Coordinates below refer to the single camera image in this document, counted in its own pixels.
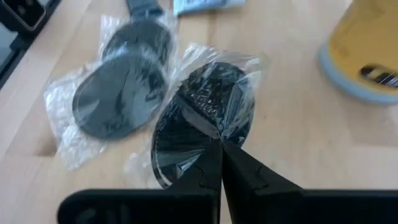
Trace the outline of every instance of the light blue base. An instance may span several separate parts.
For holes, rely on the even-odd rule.
[[[371,91],[347,79],[331,62],[327,44],[324,45],[320,51],[319,62],[329,79],[345,92],[371,103],[398,103],[398,96],[387,94],[383,95],[379,92]]]

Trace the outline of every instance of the wooden table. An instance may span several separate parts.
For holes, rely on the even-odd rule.
[[[349,2],[248,0],[242,8],[187,16],[180,50],[196,42],[271,58],[244,148],[279,174],[307,188],[394,189],[398,107],[340,93],[317,66],[318,49]],[[44,108],[49,80],[96,58],[104,13],[127,16],[124,0],[62,1],[0,91],[0,223],[56,223],[58,204],[76,190],[129,187],[123,167],[142,150],[145,134],[111,144],[69,172]],[[223,197],[222,223],[229,222],[225,203]]]

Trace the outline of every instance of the black object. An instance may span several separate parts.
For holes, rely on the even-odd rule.
[[[44,28],[60,1],[49,0],[44,7],[37,0],[0,1],[0,22],[10,31],[18,32],[11,44],[3,43],[4,46],[9,45],[9,48],[4,50],[9,53],[4,60],[0,60],[0,88]]]
[[[154,54],[164,65],[169,57],[172,37],[167,28],[152,19],[143,19],[122,26],[104,49],[103,57],[117,50]]]
[[[150,120],[166,90],[158,61],[132,53],[115,55],[78,87],[73,115],[85,133],[120,139]]]
[[[244,99],[242,94],[252,92],[250,84],[237,84],[245,75],[234,65],[215,62],[195,70],[182,82],[160,116],[152,137],[152,169],[163,188],[174,183],[195,162],[209,146],[211,136],[242,146],[254,116],[254,98]],[[243,101],[249,106],[242,108]],[[239,127],[229,136],[221,136],[231,128],[230,118]]]
[[[154,20],[159,12],[153,8],[159,5],[138,0],[127,4],[137,21],[116,31],[103,52],[104,64],[73,97],[77,125],[99,139],[121,139],[145,125],[167,91],[162,66],[172,37]]]
[[[157,0],[126,0],[132,17],[159,17],[163,15],[163,9]]]
[[[24,35],[36,33],[44,17],[45,8],[37,0],[0,1],[0,20],[11,31]]]
[[[217,139],[168,189],[78,192],[58,223],[219,223],[221,170],[233,224],[397,223],[396,190],[302,189]]]
[[[223,152],[218,141],[209,147],[169,189],[84,190],[62,202],[58,223],[218,223]]]

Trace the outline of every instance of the black round pad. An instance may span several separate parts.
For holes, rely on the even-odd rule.
[[[120,49],[127,51],[149,49],[164,65],[169,57],[171,45],[172,36],[166,27],[154,20],[144,19],[128,23],[118,29],[105,47],[103,57]]]
[[[77,89],[73,115],[85,133],[121,139],[145,125],[167,91],[158,62],[136,54],[108,58]]]
[[[163,188],[174,183],[183,172],[188,169],[206,149],[211,138],[192,126],[183,116],[182,105],[177,99],[182,95],[191,105],[195,105],[201,111],[201,116],[213,122],[222,132],[225,122],[226,110],[229,115],[235,117],[240,110],[249,110],[245,118],[241,120],[241,126],[228,140],[238,146],[242,146],[246,140],[254,116],[254,98],[246,102],[243,109],[241,105],[234,110],[228,107],[231,100],[242,102],[247,100],[243,95],[236,94],[236,82],[241,80],[245,73],[238,67],[229,63],[209,63],[195,70],[188,79],[182,82],[176,96],[167,105],[160,116],[152,137],[152,168],[155,177]],[[247,81],[239,81],[239,89],[251,91]]]

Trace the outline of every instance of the plastic wrapper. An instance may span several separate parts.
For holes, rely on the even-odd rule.
[[[229,9],[231,7],[242,6],[246,0],[174,0],[174,14],[176,16],[196,13],[202,10]]]
[[[99,59],[48,86],[46,110],[67,169],[102,153],[108,141],[128,138],[159,112],[177,53],[167,22],[175,21],[167,14],[138,21],[103,16]]]
[[[173,85],[147,148],[126,164],[131,183],[169,187],[211,139],[242,146],[253,122],[256,90],[266,64],[259,57],[192,44],[184,54],[181,79]]]
[[[78,128],[72,110],[77,88],[100,65],[101,62],[91,63],[72,71],[52,82],[44,92],[47,115],[58,145],[57,154],[67,169],[80,167],[106,148],[106,141],[90,137]]]
[[[177,62],[177,18],[165,11],[157,19],[126,20],[111,16],[101,17],[99,56],[112,56],[120,50],[142,52],[157,58],[165,67],[168,82],[172,82]]]

